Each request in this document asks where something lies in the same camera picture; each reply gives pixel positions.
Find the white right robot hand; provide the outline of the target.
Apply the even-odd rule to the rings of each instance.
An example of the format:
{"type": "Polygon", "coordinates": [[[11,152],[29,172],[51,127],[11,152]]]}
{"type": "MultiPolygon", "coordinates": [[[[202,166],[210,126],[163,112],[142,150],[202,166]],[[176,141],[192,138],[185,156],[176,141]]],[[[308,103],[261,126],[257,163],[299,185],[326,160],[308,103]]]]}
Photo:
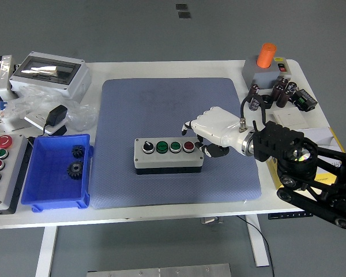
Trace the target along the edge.
{"type": "Polygon", "coordinates": [[[253,155],[254,129],[246,125],[244,118],[212,107],[182,126],[182,135],[192,130],[198,138],[195,147],[208,157],[219,158],[229,153],[232,147],[244,156],[253,155]]]}

